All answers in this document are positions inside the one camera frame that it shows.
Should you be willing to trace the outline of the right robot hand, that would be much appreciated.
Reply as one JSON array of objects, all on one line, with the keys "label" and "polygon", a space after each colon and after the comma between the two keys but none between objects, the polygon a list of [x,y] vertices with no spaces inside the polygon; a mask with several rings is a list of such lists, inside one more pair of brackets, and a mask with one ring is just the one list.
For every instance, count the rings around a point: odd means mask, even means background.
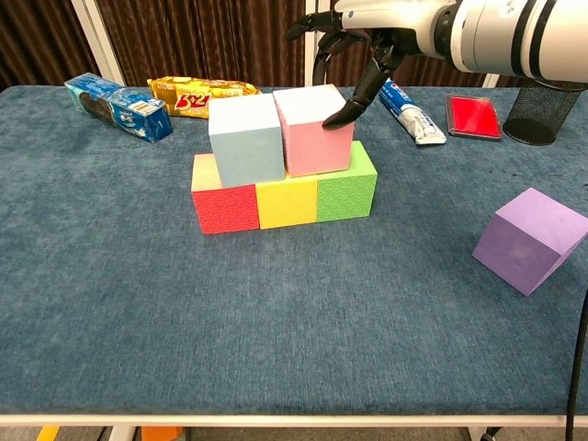
[{"label": "right robot hand", "polygon": [[286,32],[294,40],[307,32],[323,36],[315,56],[312,83],[320,85],[331,59],[359,41],[373,55],[345,105],[322,126],[337,130],[355,122],[410,55],[443,58],[458,1],[338,1],[334,8],[299,18]]}]

